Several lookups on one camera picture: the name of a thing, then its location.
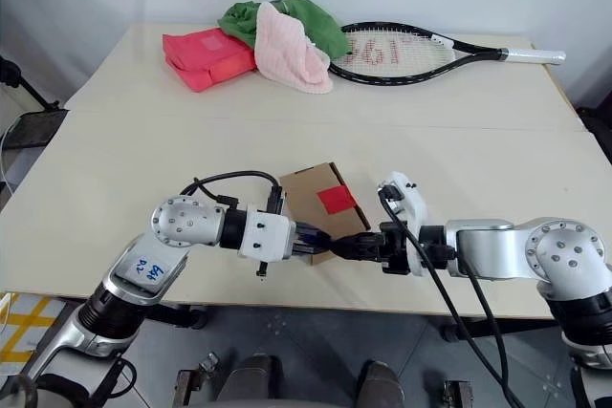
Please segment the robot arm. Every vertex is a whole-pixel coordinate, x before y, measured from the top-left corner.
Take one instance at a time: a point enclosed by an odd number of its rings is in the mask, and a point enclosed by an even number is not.
[[[579,406],[603,406],[595,400],[610,403],[612,267],[605,263],[603,243],[592,228],[555,218],[522,225],[505,220],[424,225],[424,201],[406,176],[394,172],[381,188],[386,188],[389,206],[418,235],[436,268],[468,277],[462,271],[464,261],[480,279],[538,280],[537,290],[561,326],[562,339],[578,365],[572,377]],[[382,224],[381,233],[342,238],[332,242],[331,249],[343,258],[380,262],[385,272],[426,273],[417,251],[395,225]]]
[[[125,248],[95,292],[38,355],[28,376],[52,392],[82,393],[73,387],[75,382],[91,397],[100,387],[112,390],[114,383],[105,382],[108,375],[119,374],[120,356],[185,267],[193,246],[230,248],[268,263],[289,258],[294,237],[295,223],[282,215],[253,206],[225,209],[187,195],[169,198],[156,207],[149,229]],[[90,372],[93,380],[79,380],[83,361],[98,368]],[[107,395],[98,395],[99,406]]]

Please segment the cardboard box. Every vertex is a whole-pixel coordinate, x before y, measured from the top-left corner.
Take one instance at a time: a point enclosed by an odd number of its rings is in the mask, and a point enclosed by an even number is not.
[[[334,239],[370,229],[363,211],[332,162],[283,176],[280,184],[287,193],[291,218],[296,222],[316,226]],[[311,255],[310,263],[316,265],[334,256],[331,252]]]

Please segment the black cable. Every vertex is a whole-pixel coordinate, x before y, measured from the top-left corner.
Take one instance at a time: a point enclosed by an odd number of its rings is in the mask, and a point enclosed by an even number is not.
[[[440,294],[442,295],[442,298],[444,299],[444,302],[447,304],[448,310],[450,311],[450,314],[452,315],[452,318],[454,319],[455,323],[457,324],[457,327],[459,328],[459,331],[466,338],[466,340],[468,341],[468,344],[470,345],[471,349],[474,351],[474,353],[479,358],[479,360],[482,362],[482,364],[485,366],[485,368],[489,371],[489,373],[493,376],[493,378],[497,381],[497,383],[500,386],[502,386],[503,383],[504,383],[502,377],[494,369],[494,367],[491,365],[489,360],[482,353],[482,351],[480,350],[480,348],[478,347],[478,345],[476,344],[474,339],[471,337],[470,332],[468,331],[468,328],[466,327],[466,324],[464,323],[463,319],[459,315],[459,312],[457,312],[454,304],[452,303],[452,300],[450,299],[450,296],[448,295],[447,289],[444,287],[444,284],[442,283],[442,280],[440,279],[440,276],[438,276],[438,273],[436,272],[435,267],[433,266],[433,264],[429,260],[429,257],[427,256],[426,252],[423,250],[423,248],[419,244],[419,241],[412,234],[412,232],[408,229],[408,227],[404,224],[404,222],[402,222],[398,218],[398,216],[395,215],[395,213],[393,212],[393,210],[389,206],[389,203],[386,200],[386,196],[384,195],[384,191],[383,190],[379,191],[379,199],[381,201],[382,208],[387,213],[389,218],[393,221],[393,223],[397,226],[397,228],[402,232],[402,234],[405,236],[405,238],[408,239],[408,241],[410,241],[410,244],[412,244],[415,247],[415,249],[419,253],[419,256],[425,262],[426,268],[429,271],[429,274],[431,274],[431,278],[433,279],[434,284],[436,285],[436,287],[440,291]],[[512,392],[512,390],[510,388],[508,388],[507,393],[508,393],[509,397],[507,397],[506,400],[508,401],[508,403],[510,404],[511,407],[513,407],[513,408],[514,407],[524,408],[524,405],[520,402],[518,397]]]
[[[24,408],[36,408],[38,406],[38,391],[36,385],[32,381],[32,379],[24,374],[18,374],[11,376],[10,389],[0,397],[0,400],[3,400],[9,397],[12,394],[16,394],[19,389],[21,389],[25,396]]]
[[[217,174],[216,176],[206,177],[205,179],[200,179],[198,181],[194,181],[186,186],[183,191],[181,191],[181,195],[188,195],[189,193],[193,194],[196,189],[200,185],[205,185],[206,183],[223,181],[225,179],[232,179],[234,177],[261,177],[262,179],[266,179],[272,183],[273,186],[278,186],[278,181],[274,176],[271,176],[267,172],[261,171],[235,171],[235,172],[226,172],[225,174]]]
[[[200,181],[200,179],[198,179],[197,177],[194,177],[194,178],[193,178],[193,182],[194,182],[194,183],[197,183],[198,181]],[[202,191],[202,193],[204,193],[205,195],[207,195],[207,196],[208,196],[209,198],[211,198],[213,201],[219,201],[219,197],[218,197],[217,195],[215,195],[214,193],[212,193],[212,192],[208,191],[208,189],[207,189],[205,186],[203,186],[202,184],[200,184],[200,183],[199,183],[199,184],[198,184],[198,188],[200,189],[200,191]]]
[[[129,360],[125,360],[124,358],[122,358],[121,360],[123,361],[125,366],[130,369],[130,372],[132,374],[132,379],[130,380],[130,382],[127,384],[127,386],[125,388],[121,389],[120,391],[118,391],[118,392],[116,392],[114,394],[111,394],[110,396],[108,396],[109,398],[117,398],[117,397],[124,396],[125,394],[130,392],[132,390],[132,388],[134,387],[134,385],[136,384],[136,377],[138,375],[137,372],[136,372],[136,367]]]
[[[501,389],[504,393],[504,397],[506,400],[510,399],[512,396],[510,394],[509,387],[509,379],[510,379],[510,371],[508,369],[508,355],[506,353],[506,345],[504,344],[504,338],[501,335],[501,330],[499,329],[499,324],[497,324],[497,320],[491,311],[491,307],[489,306],[489,302],[485,297],[485,293],[480,288],[480,284],[478,284],[478,279],[474,274],[474,270],[471,267],[470,263],[465,259],[460,259],[461,268],[466,272],[468,278],[470,279],[471,285],[474,288],[474,292],[478,297],[478,301],[482,306],[482,309],[487,316],[487,321],[489,322],[490,327],[493,331],[493,337],[495,338],[495,343],[497,344],[497,351],[499,352],[499,363],[501,366]]]

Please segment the racket strings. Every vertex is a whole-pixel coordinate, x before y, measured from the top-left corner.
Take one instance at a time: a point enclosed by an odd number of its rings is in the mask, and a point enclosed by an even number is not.
[[[341,69],[359,75],[424,74],[455,60],[453,49],[430,37],[392,29],[346,33],[353,52],[334,60]]]

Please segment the red square sticker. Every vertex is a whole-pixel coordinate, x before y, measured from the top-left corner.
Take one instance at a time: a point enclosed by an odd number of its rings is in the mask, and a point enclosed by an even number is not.
[[[339,212],[351,209],[357,205],[355,199],[346,185],[334,186],[317,193],[327,210],[328,214],[338,214]]]

